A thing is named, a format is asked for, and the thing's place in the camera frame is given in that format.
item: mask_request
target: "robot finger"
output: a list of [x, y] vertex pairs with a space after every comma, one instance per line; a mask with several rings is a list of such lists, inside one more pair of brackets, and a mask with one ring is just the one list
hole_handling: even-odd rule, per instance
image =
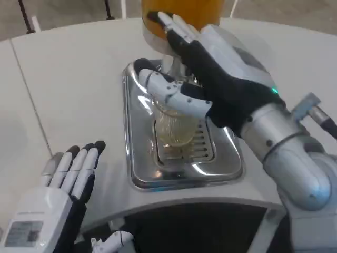
[[63, 153], [58, 152], [54, 154], [52, 158], [49, 159], [49, 161], [47, 162], [41, 174], [41, 178], [40, 178], [41, 186], [49, 186], [51, 179], [58, 167], [58, 164], [61, 161], [62, 156], [63, 156]]
[[94, 147], [89, 150], [71, 193], [76, 199], [81, 198], [90, 176], [97, 167], [99, 156], [102, 154], [105, 146], [106, 144], [104, 141], [97, 141], [94, 144]]
[[86, 156], [88, 155], [89, 150], [93, 147], [95, 147], [94, 144], [92, 143], [87, 144], [80, 150], [80, 152], [77, 154], [76, 158], [74, 159], [73, 164], [70, 167], [61, 186], [61, 189], [65, 191], [66, 193], [70, 193], [71, 189], [74, 187], [74, 183], [76, 181], [78, 173], [80, 172], [83, 166], [84, 160]]
[[213, 104], [206, 99], [203, 88], [186, 82], [168, 82], [152, 70], [141, 70], [139, 82], [161, 104], [198, 119], [204, 119]]
[[172, 19], [191, 39], [196, 39], [198, 31], [194, 26], [186, 24], [185, 20], [176, 14], [173, 14]]
[[147, 14], [147, 18], [160, 24], [165, 29], [166, 33], [174, 32], [186, 43], [191, 43], [196, 39], [195, 34], [189, 29], [189, 26], [185, 23], [185, 21], [178, 15], [165, 12], [149, 12]]
[[64, 153], [51, 180], [51, 187], [60, 188], [63, 179], [65, 178], [70, 166], [72, 165], [73, 160], [75, 159], [79, 151], [80, 148], [78, 146], [72, 146], [67, 150], [67, 152]]

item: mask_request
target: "black cable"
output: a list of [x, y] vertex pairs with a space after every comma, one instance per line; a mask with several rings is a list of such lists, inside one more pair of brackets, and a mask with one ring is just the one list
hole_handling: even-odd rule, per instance
[[325, 120], [321, 124], [321, 128], [337, 140], [337, 125], [331, 118]]
[[18, 1], [19, 1], [19, 5], [20, 5], [20, 9], [21, 9], [23, 19], [24, 19], [26, 27], [27, 27], [27, 34], [35, 33], [35, 30], [31, 28], [31, 24], [29, 23], [28, 16], [27, 16], [27, 13], [26, 13], [26, 9], [25, 9], [25, 6], [24, 6], [22, 0], [18, 0]]
[[109, 0], [104, 0], [104, 3], [105, 3], [106, 15], [107, 15], [106, 20], [114, 20], [115, 17], [111, 16]]

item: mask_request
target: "white countertop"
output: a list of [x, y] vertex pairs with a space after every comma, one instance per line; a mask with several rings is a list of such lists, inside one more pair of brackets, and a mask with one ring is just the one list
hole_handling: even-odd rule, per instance
[[0, 42], [0, 90], [0, 228], [5, 229], [18, 199], [38, 183], [50, 158], [10, 41]]
[[[224, 19], [271, 72], [292, 108], [312, 91], [337, 119], [337, 37], [301, 28]], [[138, 210], [185, 202], [236, 202], [282, 208], [276, 186], [241, 141], [246, 175], [223, 186], [142, 192], [127, 176], [121, 72], [137, 58], [160, 59], [142, 35], [141, 19], [58, 28], [12, 40], [52, 152], [103, 139], [107, 143], [83, 227]], [[335, 140], [310, 120], [308, 130], [330, 152]]]

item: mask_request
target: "gray floor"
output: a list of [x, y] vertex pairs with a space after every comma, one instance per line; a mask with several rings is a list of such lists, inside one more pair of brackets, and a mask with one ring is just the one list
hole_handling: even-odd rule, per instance
[[[121, 1], [110, 0], [112, 14], [122, 17]], [[141, 0], [125, 0], [127, 17], [141, 16]], [[105, 20], [104, 0], [23, 0], [42, 30]], [[226, 0], [228, 17], [234, 0]], [[271, 21], [337, 34], [337, 0], [239, 0], [234, 17]], [[0, 40], [20, 36], [26, 27], [17, 0], [0, 0]]]

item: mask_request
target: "metal tray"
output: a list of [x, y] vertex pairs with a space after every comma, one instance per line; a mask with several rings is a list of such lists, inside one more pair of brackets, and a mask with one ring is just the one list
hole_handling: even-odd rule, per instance
[[180, 156], [156, 138], [155, 106], [132, 63], [123, 73], [123, 88], [127, 162], [135, 186], [156, 191], [200, 187], [227, 183], [243, 174], [241, 150], [232, 130], [201, 121], [190, 145], [198, 143], [198, 137], [205, 141], [197, 149], [191, 147], [195, 152]]

